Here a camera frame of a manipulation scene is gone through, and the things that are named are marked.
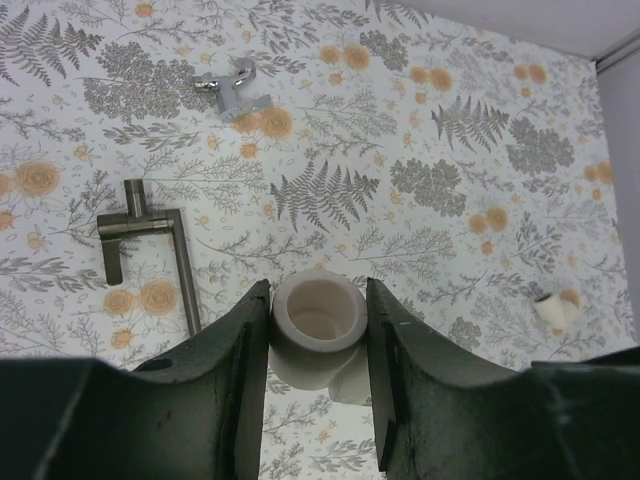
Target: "white pvc elbow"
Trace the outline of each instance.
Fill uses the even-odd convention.
[[[367,306],[352,282],[326,270],[296,273],[276,289],[273,317],[269,364],[282,381],[328,387],[334,401],[367,401]]]
[[[533,308],[540,318],[556,330],[567,330],[578,318],[580,310],[560,295],[545,293],[533,301]]]

